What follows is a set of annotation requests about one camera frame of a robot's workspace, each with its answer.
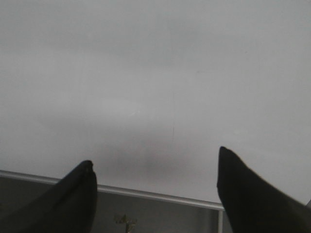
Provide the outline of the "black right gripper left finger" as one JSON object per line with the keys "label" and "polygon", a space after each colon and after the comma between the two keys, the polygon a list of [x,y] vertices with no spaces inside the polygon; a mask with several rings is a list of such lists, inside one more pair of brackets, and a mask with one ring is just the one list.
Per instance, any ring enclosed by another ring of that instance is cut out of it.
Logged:
{"label": "black right gripper left finger", "polygon": [[41,196],[0,220],[2,233],[89,233],[97,208],[97,178],[82,161]]}

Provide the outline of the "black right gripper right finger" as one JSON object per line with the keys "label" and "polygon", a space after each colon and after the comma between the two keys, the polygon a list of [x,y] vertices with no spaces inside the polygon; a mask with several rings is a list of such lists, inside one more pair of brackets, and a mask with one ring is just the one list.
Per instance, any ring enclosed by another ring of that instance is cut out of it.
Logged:
{"label": "black right gripper right finger", "polygon": [[284,194],[221,146],[217,191],[235,233],[309,233],[311,209]]}

